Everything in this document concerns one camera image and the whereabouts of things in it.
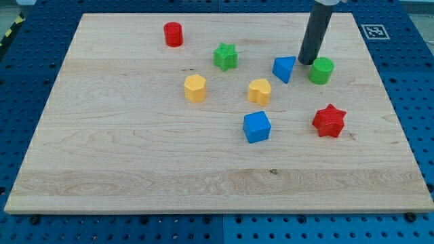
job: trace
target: blue block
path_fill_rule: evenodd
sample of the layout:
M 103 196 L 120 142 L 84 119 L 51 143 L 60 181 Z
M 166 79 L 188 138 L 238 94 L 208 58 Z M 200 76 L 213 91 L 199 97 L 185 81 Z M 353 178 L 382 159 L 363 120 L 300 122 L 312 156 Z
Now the blue block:
M 269 138 L 271 124 L 264 111 L 260 111 L 244 116 L 243 130 L 249 143 L 255 143 Z
M 288 84 L 295 62 L 295 56 L 274 59 L 273 74 Z

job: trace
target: red star block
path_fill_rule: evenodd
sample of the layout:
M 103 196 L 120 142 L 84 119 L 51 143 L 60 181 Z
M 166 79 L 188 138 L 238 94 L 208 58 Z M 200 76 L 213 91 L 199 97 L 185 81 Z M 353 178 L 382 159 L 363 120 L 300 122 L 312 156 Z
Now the red star block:
M 327 108 L 317 111 L 312 124 L 318 129 L 318 136 L 333 136 L 337 138 L 344 128 L 344 117 L 347 112 L 329 104 Z

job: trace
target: plastic block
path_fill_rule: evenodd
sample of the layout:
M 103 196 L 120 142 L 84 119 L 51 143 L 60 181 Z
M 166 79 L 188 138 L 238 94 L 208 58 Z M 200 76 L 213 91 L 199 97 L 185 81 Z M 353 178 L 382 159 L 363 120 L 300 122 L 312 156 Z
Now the plastic block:
M 317 85 L 324 85 L 332 75 L 333 69 L 333 61 L 329 58 L 317 58 L 313 61 L 309 79 Z
M 169 22 L 164 25 L 165 43 L 169 47 L 179 47 L 183 43 L 182 26 L 177 22 Z
M 271 124 L 264 111 L 244 116 L 243 130 L 249 143 L 267 140 L 270 136 Z
M 191 102 L 202 102 L 206 98 L 206 79 L 200 75 L 190 75 L 184 82 L 185 98 Z
M 235 51 L 235 44 L 220 43 L 214 51 L 214 65 L 219 66 L 222 71 L 228 68 L 237 68 L 238 53 Z
M 312 124 L 318 129 L 318 136 L 333 136 L 337 138 L 344 128 L 344 116 L 347 112 L 329 104 L 327 108 L 317 111 Z
M 288 84 L 295 62 L 295 56 L 274 59 L 273 74 L 281 81 Z
M 266 79 L 257 79 L 249 84 L 247 99 L 256 102 L 261 106 L 266 106 L 270 102 L 271 86 Z

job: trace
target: red cylinder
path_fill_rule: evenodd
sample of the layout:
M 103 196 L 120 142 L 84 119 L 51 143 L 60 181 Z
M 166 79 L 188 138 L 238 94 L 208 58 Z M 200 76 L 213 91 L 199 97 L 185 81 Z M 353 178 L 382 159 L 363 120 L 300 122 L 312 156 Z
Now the red cylinder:
M 182 38 L 182 26 L 177 22 L 169 22 L 164 25 L 165 43 L 169 47 L 179 47 L 184 41 Z

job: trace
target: wooden table surface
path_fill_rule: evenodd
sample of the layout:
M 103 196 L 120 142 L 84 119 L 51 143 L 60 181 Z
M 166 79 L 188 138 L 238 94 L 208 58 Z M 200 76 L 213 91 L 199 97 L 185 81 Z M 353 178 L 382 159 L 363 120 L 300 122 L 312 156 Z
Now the wooden table surface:
M 5 211 L 10 214 L 391 213 L 433 202 L 350 14 L 334 14 L 320 56 L 327 85 L 296 63 L 308 14 L 84 14 Z M 163 25 L 183 25 L 167 47 Z M 212 64 L 235 43 L 238 68 Z M 207 79 L 207 99 L 184 79 Z M 266 107 L 248 84 L 271 84 Z M 329 103 L 347 111 L 339 138 L 311 125 Z M 249 144 L 243 116 L 264 110 L 269 140 Z

